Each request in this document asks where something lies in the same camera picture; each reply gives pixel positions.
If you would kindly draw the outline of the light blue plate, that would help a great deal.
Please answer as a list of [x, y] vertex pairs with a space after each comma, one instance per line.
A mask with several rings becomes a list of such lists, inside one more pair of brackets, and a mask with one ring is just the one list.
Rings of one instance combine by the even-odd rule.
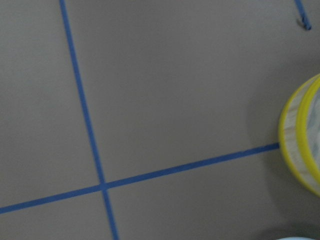
[[305, 236], [288, 236], [288, 237], [279, 238], [277, 240], [319, 240], [319, 239], [314, 237], [305, 237]]

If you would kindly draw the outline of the yellow bamboo steamer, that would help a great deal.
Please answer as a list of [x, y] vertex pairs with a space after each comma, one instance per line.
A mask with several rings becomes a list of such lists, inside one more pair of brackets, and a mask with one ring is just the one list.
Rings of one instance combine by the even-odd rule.
[[278, 124], [279, 148], [296, 179], [320, 195], [320, 76], [303, 83], [288, 99]]

